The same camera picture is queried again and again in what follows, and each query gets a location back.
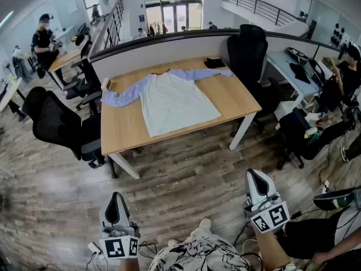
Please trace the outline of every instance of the mesh chair back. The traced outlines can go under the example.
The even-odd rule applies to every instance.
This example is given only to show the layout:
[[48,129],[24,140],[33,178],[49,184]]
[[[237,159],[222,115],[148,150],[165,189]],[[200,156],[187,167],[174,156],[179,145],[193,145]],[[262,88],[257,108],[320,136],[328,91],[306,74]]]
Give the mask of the mesh chair back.
[[261,78],[267,48],[265,32],[255,25],[241,25],[240,34],[228,39],[231,70],[243,83],[255,82]]
[[53,92],[33,88],[25,99],[23,111],[34,121],[33,134],[37,139],[67,147],[81,159],[81,119]]

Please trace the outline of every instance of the hand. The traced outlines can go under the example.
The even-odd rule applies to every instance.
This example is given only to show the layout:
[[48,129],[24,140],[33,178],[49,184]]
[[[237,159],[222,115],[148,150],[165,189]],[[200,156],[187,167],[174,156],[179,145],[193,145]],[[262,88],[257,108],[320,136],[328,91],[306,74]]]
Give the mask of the hand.
[[312,261],[316,264],[322,264],[329,260],[327,253],[316,253],[314,257],[312,258]]

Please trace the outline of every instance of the glass door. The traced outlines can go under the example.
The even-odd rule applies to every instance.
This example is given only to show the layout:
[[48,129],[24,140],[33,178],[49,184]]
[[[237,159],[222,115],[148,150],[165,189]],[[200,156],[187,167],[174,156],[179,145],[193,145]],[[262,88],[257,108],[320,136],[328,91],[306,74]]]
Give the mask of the glass door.
[[168,28],[167,33],[173,33],[175,29],[174,6],[163,6],[164,24]]
[[187,29],[187,6],[186,5],[177,5],[177,31],[182,31],[182,26]]

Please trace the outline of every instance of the metal railing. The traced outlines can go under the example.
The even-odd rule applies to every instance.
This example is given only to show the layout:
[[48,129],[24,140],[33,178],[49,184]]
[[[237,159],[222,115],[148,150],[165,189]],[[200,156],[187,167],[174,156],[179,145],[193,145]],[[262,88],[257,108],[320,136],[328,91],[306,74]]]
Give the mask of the metal railing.
[[102,25],[99,34],[95,38],[91,56],[99,51],[114,47],[121,43],[123,12],[123,0],[118,0],[108,15],[104,25]]
[[292,14],[277,8],[262,0],[223,0],[242,7],[254,14],[262,16],[273,22],[276,26],[283,26],[297,20]]

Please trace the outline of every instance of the black sneaker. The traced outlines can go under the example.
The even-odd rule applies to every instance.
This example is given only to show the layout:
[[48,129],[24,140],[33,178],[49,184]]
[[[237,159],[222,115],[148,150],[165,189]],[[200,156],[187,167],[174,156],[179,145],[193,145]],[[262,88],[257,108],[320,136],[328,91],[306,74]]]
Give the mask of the black sneaker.
[[341,151],[341,157],[342,157],[342,160],[344,161],[344,163],[349,163],[350,161],[346,156],[346,150],[343,146],[341,146],[340,151]]

